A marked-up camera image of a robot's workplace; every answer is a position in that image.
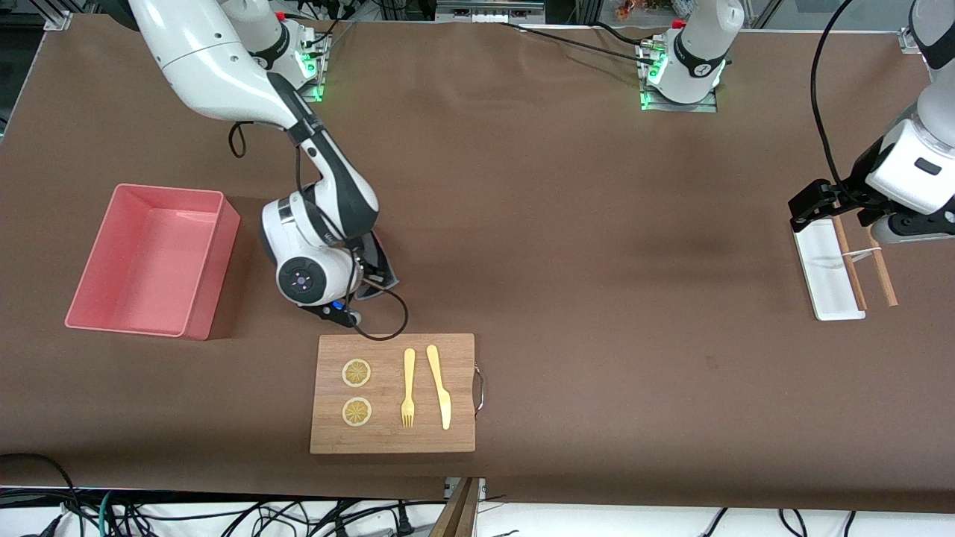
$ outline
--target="wooden cutting board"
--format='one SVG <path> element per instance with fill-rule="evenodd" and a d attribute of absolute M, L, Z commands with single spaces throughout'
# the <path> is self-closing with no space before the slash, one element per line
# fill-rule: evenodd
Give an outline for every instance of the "wooden cutting board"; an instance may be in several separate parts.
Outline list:
<path fill-rule="evenodd" d="M 425 349 L 436 345 L 441 379 L 451 394 L 451 427 L 441 428 L 435 379 Z M 405 398 L 405 349 L 414 349 L 414 427 L 401 426 Z M 371 366 L 371 377 L 353 388 L 342 379 L 350 360 Z M 318 342 L 315 403 L 311 417 L 313 454 L 449 453 L 475 450 L 475 337 L 472 333 L 407 333 L 390 341 L 361 335 L 322 335 Z M 371 418 L 359 427 L 345 423 L 342 408 L 353 397 L 371 404 Z"/>

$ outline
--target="wooden fork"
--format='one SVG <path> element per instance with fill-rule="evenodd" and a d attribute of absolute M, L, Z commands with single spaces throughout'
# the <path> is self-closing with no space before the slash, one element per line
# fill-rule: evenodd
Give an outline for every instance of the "wooden fork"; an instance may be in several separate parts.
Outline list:
<path fill-rule="evenodd" d="M 407 429 L 414 427 L 414 349 L 405 349 L 405 400 L 401 403 L 401 424 Z"/>

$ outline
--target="pink plastic bin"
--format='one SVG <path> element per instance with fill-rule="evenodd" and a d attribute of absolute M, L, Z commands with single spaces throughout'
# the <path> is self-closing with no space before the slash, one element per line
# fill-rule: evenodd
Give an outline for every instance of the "pink plastic bin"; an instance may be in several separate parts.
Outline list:
<path fill-rule="evenodd" d="M 208 338 L 238 229 L 222 192 L 120 184 L 66 326 Z"/>

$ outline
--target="brown table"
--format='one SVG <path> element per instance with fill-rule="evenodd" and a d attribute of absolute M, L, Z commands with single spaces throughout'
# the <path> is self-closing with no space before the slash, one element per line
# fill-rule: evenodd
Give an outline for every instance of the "brown table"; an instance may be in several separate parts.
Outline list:
<path fill-rule="evenodd" d="M 474 454 L 320 457 L 317 336 L 344 330 L 279 295 L 255 237 L 293 187 L 287 138 L 246 128 L 233 159 L 138 35 L 78 16 L 0 145 L 0 449 L 90 486 L 433 497 L 478 475 L 511 501 L 953 511 L 955 244 L 886 250 L 898 308 L 862 264 L 869 318 L 812 315 L 786 201 L 826 175 L 816 42 L 741 34 L 719 113 L 679 115 L 641 111 L 624 60 L 498 25 L 359 24 L 317 111 L 377 191 L 409 332 L 475 333 L 487 406 Z M 833 35 L 819 89 L 844 171 L 926 82 L 894 36 Z M 213 340 L 64 328 L 127 182 L 219 189 L 242 214 Z M 362 313 L 400 320 L 385 299 Z"/>

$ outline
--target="dried lemon slice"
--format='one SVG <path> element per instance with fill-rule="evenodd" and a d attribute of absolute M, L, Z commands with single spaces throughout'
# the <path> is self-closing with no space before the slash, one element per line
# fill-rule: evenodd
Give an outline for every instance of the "dried lemon slice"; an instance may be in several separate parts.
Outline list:
<path fill-rule="evenodd" d="M 342 380 L 352 388 L 364 386 L 371 378 L 371 366 L 363 359 L 349 360 L 342 368 Z"/>
<path fill-rule="evenodd" d="M 361 427 L 371 419 L 371 403 L 364 397 L 352 397 L 342 407 L 342 419 L 352 427 Z"/>

